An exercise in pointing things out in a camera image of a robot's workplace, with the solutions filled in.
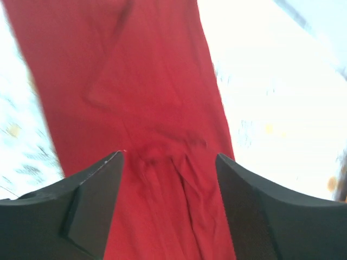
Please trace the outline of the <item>dark red t-shirt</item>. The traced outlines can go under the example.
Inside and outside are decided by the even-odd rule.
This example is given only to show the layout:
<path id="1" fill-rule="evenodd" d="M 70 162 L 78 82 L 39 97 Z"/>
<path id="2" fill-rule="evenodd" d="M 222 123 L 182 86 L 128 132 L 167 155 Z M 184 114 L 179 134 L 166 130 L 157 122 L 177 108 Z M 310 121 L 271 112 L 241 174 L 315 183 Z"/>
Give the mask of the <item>dark red t-shirt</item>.
<path id="1" fill-rule="evenodd" d="M 233 155 L 196 1 L 4 1 L 66 176 L 125 166 L 106 259 L 235 259 Z"/>

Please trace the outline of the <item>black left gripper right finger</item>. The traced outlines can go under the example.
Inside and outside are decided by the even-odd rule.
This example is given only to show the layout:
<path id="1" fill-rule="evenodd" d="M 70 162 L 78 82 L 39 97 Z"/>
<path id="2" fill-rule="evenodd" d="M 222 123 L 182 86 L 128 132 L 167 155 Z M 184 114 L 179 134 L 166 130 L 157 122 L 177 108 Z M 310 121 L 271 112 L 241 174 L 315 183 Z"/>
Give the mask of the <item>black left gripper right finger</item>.
<path id="1" fill-rule="evenodd" d="M 237 259 L 346 259 L 346 203 L 290 190 L 216 157 Z"/>

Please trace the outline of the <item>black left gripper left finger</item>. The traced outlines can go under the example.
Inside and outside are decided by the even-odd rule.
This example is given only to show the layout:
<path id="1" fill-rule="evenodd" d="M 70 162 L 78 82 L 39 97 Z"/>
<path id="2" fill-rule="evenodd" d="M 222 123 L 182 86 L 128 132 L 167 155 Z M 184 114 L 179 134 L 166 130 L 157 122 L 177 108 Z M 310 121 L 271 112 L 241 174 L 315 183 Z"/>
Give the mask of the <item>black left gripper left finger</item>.
<path id="1" fill-rule="evenodd" d="M 123 165 L 123 154 L 114 152 L 47 187 L 1 200 L 1 259 L 103 259 Z"/>

